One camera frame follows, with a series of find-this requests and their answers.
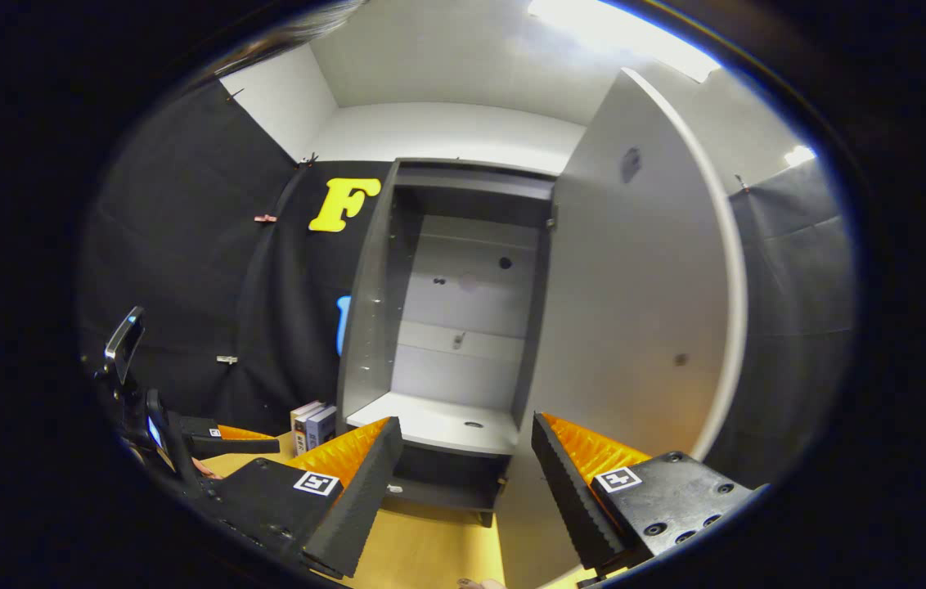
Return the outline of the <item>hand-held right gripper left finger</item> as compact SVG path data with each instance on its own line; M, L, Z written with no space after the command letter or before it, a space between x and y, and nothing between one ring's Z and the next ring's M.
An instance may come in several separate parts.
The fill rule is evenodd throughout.
M400 421L391 416L284 465L256 458L206 480L206 514L276 562L351 578L402 449Z

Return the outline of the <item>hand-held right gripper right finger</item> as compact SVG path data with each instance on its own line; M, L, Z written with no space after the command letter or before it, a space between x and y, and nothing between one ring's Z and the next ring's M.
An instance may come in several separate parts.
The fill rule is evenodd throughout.
M650 457L546 411L532 451L583 568L598 578L656 560L758 498L680 451Z

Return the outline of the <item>dark grey cabinet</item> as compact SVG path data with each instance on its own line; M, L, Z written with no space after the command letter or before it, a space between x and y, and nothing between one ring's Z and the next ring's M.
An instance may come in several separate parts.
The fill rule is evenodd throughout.
M344 319L340 432L387 417L388 495L496 518L519 452L544 316L555 173L392 163Z

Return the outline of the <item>beige cabinet door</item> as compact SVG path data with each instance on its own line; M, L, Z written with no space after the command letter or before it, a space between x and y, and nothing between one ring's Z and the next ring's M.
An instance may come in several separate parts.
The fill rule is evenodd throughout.
M680 113L636 71L610 84L553 205L537 359L497 503L508 589L541 589L579 566L531 447L534 414L651 456L702 459L746 346L746 265L727 194Z

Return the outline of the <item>black backdrop cloth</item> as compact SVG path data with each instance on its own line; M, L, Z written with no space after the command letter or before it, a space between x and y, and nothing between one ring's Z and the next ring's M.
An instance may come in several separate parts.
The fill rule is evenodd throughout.
M133 372L165 406L265 434L335 399L336 300L354 281L376 201L313 232L332 178L384 180L379 160L296 163L220 83L146 117L87 217L78 322L96 359L131 307L146 310ZM811 163L731 204L748 272L746 357L706 463L748 486L791 469L820 432L856 324L851 239ZM276 223L255 223L273 215ZM238 357L218 364L216 355Z

